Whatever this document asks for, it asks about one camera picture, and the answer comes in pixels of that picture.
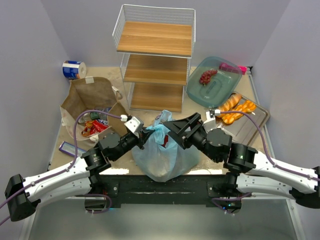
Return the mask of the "green label water bottle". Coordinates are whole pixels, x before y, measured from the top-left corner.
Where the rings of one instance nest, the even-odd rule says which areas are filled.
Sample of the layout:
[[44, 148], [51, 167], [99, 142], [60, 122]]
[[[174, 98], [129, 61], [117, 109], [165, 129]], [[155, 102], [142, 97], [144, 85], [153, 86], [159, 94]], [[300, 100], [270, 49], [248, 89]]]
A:
[[84, 124], [89, 121], [97, 120], [98, 122], [107, 125], [107, 115], [99, 112], [88, 112], [85, 113], [79, 120], [79, 124]]

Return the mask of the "brown paper grocery bag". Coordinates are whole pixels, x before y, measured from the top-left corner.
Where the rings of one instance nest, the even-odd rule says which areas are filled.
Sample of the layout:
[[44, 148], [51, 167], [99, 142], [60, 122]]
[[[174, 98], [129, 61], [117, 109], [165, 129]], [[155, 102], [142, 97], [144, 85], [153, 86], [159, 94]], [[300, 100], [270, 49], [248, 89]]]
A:
[[109, 113], [116, 116], [127, 112], [120, 100], [123, 95], [120, 90], [104, 77], [85, 77], [71, 81], [68, 96], [60, 105], [62, 122], [71, 137], [76, 134], [77, 141], [86, 141], [90, 136], [83, 136], [84, 123], [74, 127], [77, 117], [87, 110], [110, 108]]

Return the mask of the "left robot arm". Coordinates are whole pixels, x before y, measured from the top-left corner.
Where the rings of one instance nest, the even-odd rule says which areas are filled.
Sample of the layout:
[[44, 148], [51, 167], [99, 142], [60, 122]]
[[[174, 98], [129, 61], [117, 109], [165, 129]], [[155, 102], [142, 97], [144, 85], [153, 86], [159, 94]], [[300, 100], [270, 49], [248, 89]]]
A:
[[100, 184], [99, 174], [111, 167], [134, 147], [143, 149], [153, 130], [143, 128], [138, 133], [124, 136], [108, 133], [97, 144], [74, 161], [31, 177], [13, 175], [6, 186], [5, 201], [8, 219], [12, 222], [33, 215], [40, 205], [62, 198], [87, 195]]

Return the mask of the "red candy bag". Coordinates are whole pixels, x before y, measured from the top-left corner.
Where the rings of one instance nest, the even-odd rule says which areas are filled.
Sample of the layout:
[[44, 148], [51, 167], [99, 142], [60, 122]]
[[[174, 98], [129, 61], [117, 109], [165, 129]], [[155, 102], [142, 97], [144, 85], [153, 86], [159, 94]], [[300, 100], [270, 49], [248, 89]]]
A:
[[109, 128], [109, 125], [106, 120], [96, 119], [96, 120], [86, 121], [84, 124], [84, 129], [81, 132], [81, 135], [83, 137], [88, 138], [91, 135], [95, 135], [103, 132], [107, 128]]

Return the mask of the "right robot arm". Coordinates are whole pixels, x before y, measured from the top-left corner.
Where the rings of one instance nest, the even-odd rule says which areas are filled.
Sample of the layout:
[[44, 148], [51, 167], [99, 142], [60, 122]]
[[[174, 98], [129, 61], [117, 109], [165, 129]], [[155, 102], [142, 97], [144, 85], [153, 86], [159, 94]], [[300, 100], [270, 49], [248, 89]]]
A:
[[206, 121], [195, 113], [187, 118], [164, 122], [169, 136], [183, 149], [195, 147], [215, 163], [228, 170], [224, 180], [212, 188], [212, 201], [239, 201], [252, 193], [286, 197], [303, 207], [320, 207], [320, 169], [303, 168], [271, 158], [266, 151], [235, 143], [231, 135], [213, 128], [210, 114]]

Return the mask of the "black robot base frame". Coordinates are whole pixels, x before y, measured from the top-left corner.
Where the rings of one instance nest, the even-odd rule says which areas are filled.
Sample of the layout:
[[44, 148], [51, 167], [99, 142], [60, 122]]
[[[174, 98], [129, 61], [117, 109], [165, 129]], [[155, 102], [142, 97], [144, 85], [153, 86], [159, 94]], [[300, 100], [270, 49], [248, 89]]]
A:
[[112, 208], [124, 204], [205, 205], [223, 210], [239, 210], [248, 193], [237, 190], [237, 175], [181, 175], [156, 182], [146, 175], [101, 175], [95, 184], [80, 179], [50, 191], [41, 198], [48, 204], [73, 196], [107, 196]]

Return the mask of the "light blue plastic bag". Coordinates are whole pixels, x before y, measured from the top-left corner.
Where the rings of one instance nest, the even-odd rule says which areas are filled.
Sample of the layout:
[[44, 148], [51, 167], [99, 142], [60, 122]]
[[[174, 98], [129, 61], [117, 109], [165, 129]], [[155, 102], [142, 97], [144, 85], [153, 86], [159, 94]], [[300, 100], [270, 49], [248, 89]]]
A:
[[185, 174], [200, 162], [194, 146], [183, 149], [168, 135], [169, 129], [163, 123], [172, 120], [172, 113], [163, 110], [147, 127], [154, 132], [144, 144], [144, 149], [136, 146], [131, 150], [136, 165], [156, 182], [166, 182]]

